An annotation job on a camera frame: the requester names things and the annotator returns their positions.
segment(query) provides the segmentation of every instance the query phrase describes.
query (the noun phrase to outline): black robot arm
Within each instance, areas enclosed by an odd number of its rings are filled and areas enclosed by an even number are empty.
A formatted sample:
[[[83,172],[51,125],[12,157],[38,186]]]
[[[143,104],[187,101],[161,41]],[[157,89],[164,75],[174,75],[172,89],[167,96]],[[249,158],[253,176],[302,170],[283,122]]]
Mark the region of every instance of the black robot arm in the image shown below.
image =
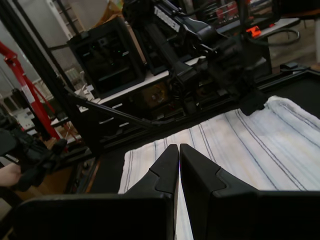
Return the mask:
[[[126,0],[122,13],[137,31],[147,33],[171,73],[173,92],[183,99],[199,85],[204,72],[239,103],[243,113],[263,109],[267,98],[255,87],[253,71],[264,61],[260,48],[246,33],[226,38],[213,26],[188,17],[168,0]],[[195,66],[179,60],[174,48],[158,27],[159,21],[174,33],[193,57],[205,56]]]
[[[65,139],[60,139],[48,149],[42,141],[23,131],[16,119],[0,105],[0,157],[21,166],[18,190],[39,186],[46,174],[53,172],[62,161],[61,153],[66,144]]]

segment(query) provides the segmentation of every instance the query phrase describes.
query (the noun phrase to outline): striped towel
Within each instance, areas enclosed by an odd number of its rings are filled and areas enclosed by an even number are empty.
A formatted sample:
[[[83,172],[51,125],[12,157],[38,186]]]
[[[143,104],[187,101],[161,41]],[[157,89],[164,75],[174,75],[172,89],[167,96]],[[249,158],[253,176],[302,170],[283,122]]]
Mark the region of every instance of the striped towel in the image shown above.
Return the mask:
[[[170,144],[189,144],[259,190],[320,190],[320,120],[289,99],[273,96],[250,116],[232,110],[127,152],[119,193]],[[181,181],[177,211],[177,239],[193,239]]]

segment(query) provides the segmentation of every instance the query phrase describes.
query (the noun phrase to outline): metal frame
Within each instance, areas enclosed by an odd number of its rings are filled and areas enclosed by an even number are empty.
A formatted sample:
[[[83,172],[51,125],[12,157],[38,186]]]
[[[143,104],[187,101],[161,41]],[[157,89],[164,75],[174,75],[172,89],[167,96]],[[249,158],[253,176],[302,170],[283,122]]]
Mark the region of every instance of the metal frame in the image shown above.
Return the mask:
[[[72,89],[73,91],[75,91],[75,88],[73,86],[73,84],[71,83],[70,79],[68,78],[68,76],[66,75],[65,71],[62,69],[62,67],[60,66],[60,64],[58,63],[58,61],[56,60],[55,56],[52,54],[51,50],[48,48],[47,44],[45,43],[44,39],[41,37],[41,35],[39,34],[38,30],[36,29],[36,27],[34,26],[34,24],[32,23],[32,21],[30,20],[30,18],[28,17],[28,15],[26,14],[25,10],[22,8],[22,6],[20,5],[18,0],[12,0],[13,4],[15,5],[15,7],[17,8],[17,10],[19,11],[19,13],[21,14],[21,16],[23,17],[23,19],[25,20],[25,22],[28,24],[28,26],[30,27],[31,31],[33,32],[33,34],[35,35],[36,39],[39,41],[39,43],[41,44],[41,46],[43,47],[45,53],[48,55],[48,57],[50,58],[50,60],[52,61],[52,63],[54,64],[54,66],[56,67],[56,69],[58,70],[58,72],[60,73],[60,75],[62,76],[62,78],[64,79],[65,83],[68,85],[68,87],[70,89]]]
[[[76,104],[66,98],[62,80],[57,77],[55,71],[35,43],[34,39],[24,26],[8,0],[0,1],[0,20],[26,55],[34,69],[46,84],[52,95],[72,121],[87,146],[96,156],[102,153],[103,147],[95,139],[94,132],[87,130],[89,125],[81,120],[81,113]]]
[[[0,20],[27,56],[39,76],[43,79],[43,82],[52,92],[55,99],[67,114],[69,120],[73,123],[86,145],[89,147],[89,150],[87,147],[83,147],[66,154],[64,156],[64,162],[62,162],[56,170],[69,167],[74,163],[79,163],[80,161],[87,160],[93,156],[97,157],[105,151],[123,147],[124,145],[140,143],[155,137],[166,137],[166,135],[173,131],[176,132],[194,126],[205,119],[238,107],[229,96],[223,95],[203,100],[200,104],[208,103],[207,106],[203,107],[202,110],[195,114],[187,116],[183,115],[167,121],[149,121],[146,119],[139,119],[107,106],[90,102],[85,98],[76,96],[72,90],[66,90],[64,88],[61,79],[56,76],[49,62],[42,54],[8,0],[0,1]],[[318,74],[320,76],[320,73],[311,70],[305,70],[304,72],[293,75],[290,75],[289,72],[284,72],[261,79],[257,83],[257,86],[263,92],[269,91],[270,89],[280,86],[283,82],[289,82],[292,79],[297,79],[308,73]],[[83,119],[77,105],[125,120],[134,124],[136,127],[123,131],[122,134],[100,140],[92,131],[90,122]]]

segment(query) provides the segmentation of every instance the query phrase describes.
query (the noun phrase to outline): cable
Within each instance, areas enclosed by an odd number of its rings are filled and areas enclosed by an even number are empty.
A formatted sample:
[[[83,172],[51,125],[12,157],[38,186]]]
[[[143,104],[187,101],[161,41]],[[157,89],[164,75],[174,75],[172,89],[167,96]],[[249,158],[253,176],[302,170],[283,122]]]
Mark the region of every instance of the cable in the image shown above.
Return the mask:
[[[178,15],[180,17],[190,17],[194,14],[197,14],[198,12],[201,12],[203,10],[205,10],[210,4],[212,4],[211,1],[208,1],[204,4],[202,4],[199,8],[197,8],[196,10],[192,11],[192,12],[189,12],[189,13],[184,13],[184,12],[181,12],[181,11],[176,11],[174,14],[175,15]]]
[[[257,44],[257,45],[261,45],[261,46],[283,47],[283,46],[289,46],[289,45],[291,45],[291,44],[297,43],[297,42],[300,40],[300,38],[301,38],[300,32],[299,32],[298,30],[295,30],[295,29],[292,29],[292,28],[282,28],[282,29],[278,29],[278,30],[272,31],[272,32],[264,35],[264,36],[262,37],[262,39],[271,37],[271,36],[276,35],[276,34],[279,34],[279,33],[294,33],[294,34],[296,35],[296,38],[295,38],[295,39],[292,39],[292,40],[290,40],[290,41],[279,42],[279,43],[268,43],[268,42],[261,41],[261,40],[255,40],[255,39],[250,38],[250,37],[247,37],[247,39],[248,39],[251,43]]]
[[[240,20],[240,26],[241,26],[241,33],[244,35],[244,37],[251,43],[256,44],[256,45],[261,45],[261,46],[267,46],[267,47],[283,47],[283,46],[289,46],[291,44],[294,44],[298,42],[301,38],[300,32],[295,29],[291,28],[282,28],[282,29],[277,29],[275,31],[272,31],[264,36],[262,36],[260,39],[265,39],[268,37],[271,37],[273,35],[279,34],[279,33],[294,33],[296,35],[296,38],[290,41],[286,42],[280,42],[280,43],[268,43],[265,41],[261,40],[256,40],[251,37],[249,37],[249,34],[247,33],[246,30],[246,2],[244,0],[240,0],[238,2],[238,7],[239,7],[239,20]]]

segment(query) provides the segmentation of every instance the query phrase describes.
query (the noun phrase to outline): white label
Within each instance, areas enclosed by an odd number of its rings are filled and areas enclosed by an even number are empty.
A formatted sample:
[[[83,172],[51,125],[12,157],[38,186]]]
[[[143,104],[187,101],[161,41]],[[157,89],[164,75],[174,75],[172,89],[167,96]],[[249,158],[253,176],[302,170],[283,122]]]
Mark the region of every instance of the white label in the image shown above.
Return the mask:
[[[121,107],[121,106],[122,106],[122,103],[119,103],[118,105],[115,105],[115,106],[113,106],[112,108],[113,108],[113,109],[116,109],[116,108]]]
[[[124,124],[119,125],[119,128],[122,128],[122,127],[124,127],[124,126],[126,126],[128,124],[129,124],[128,122],[125,122]]]
[[[30,104],[32,104],[32,103],[34,103],[36,101],[27,85],[24,85],[21,89],[22,89],[24,95],[26,96],[26,99],[28,100],[28,102]]]
[[[154,14],[164,21],[170,28],[175,30],[177,33],[179,32],[180,26],[156,6],[154,6]]]
[[[94,87],[92,85],[89,85],[86,87],[86,89],[91,92],[94,89]]]

